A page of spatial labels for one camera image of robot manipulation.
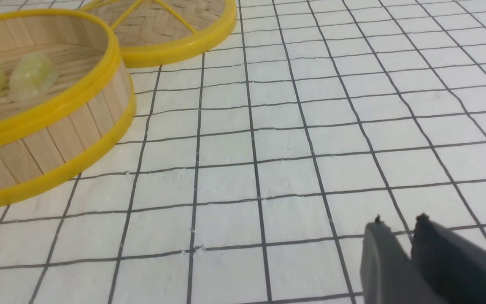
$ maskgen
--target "grid paper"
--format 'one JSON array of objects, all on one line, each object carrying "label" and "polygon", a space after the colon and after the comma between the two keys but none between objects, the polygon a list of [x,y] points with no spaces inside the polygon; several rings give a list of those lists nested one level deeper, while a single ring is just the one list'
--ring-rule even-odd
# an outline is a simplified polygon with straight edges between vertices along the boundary
[{"label": "grid paper", "polygon": [[131,75],[121,142],[0,208],[0,303],[362,304],[377,214],[486,250],[486,0],[238,0],[220,46]]}]

